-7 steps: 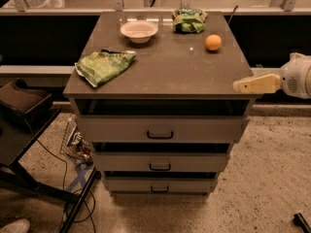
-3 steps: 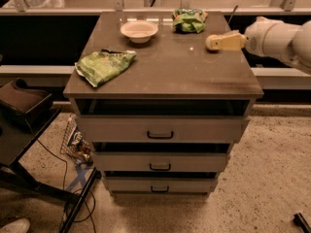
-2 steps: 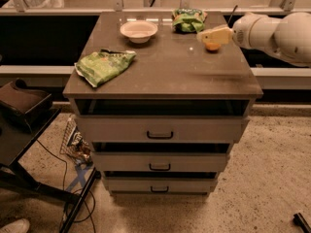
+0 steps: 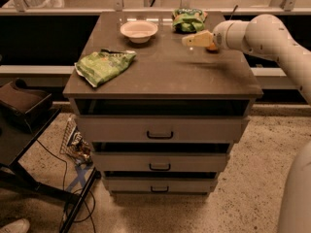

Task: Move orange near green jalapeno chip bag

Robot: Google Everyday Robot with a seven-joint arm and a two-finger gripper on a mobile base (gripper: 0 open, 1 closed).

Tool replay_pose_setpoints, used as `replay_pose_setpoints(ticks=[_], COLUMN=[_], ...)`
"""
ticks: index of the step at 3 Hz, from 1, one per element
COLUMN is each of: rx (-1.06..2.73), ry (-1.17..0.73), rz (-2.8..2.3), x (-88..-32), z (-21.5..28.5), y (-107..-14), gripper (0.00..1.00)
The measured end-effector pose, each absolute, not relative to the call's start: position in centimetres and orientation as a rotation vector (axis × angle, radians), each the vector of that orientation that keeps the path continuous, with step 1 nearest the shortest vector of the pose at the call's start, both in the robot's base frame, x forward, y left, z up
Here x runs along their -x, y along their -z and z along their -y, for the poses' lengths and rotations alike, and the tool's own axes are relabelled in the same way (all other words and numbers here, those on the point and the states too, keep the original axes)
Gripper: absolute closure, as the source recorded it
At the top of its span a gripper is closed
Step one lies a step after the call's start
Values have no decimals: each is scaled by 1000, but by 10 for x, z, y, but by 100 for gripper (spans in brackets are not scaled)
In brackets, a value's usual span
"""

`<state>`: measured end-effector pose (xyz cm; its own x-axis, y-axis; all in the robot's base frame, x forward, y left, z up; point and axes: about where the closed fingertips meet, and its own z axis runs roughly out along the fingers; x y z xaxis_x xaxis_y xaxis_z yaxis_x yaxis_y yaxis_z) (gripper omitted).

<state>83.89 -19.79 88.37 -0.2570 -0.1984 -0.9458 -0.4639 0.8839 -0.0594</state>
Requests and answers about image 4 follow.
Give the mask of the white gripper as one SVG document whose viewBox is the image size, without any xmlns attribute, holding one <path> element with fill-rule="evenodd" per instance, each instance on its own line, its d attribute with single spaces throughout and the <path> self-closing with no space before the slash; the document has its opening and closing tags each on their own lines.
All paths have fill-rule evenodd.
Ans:
<svg viewBox="0 0 311 233">
<path fill-rule="evenodd" d="M 227 50 L 226 36 L 232 24 L 231 20 L 219 23 L 213 29 L 213 34 L 208 30 L 190 34 L 182 38 L 182 44 L 188 47 L 210 47 L 214 42 L 218 49 Z"/>
</svg>

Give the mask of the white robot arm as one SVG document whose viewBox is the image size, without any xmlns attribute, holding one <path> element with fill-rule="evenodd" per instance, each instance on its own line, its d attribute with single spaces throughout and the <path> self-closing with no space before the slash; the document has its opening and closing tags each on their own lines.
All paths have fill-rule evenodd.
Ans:
<svg viewBox="0 0 311 233">
<path fill-rule="evenodd" d="M 226 20 L 211 31 L 184 37 L 182 44 L 240 50 L 274 61 L 311 104 L 311 52 L 296 42 L 274 15 L 259 15 L 250 21 Z M 277 233 L 311 233 L 311 143 L 296 155 L 288 173 Z"/>
</svg>

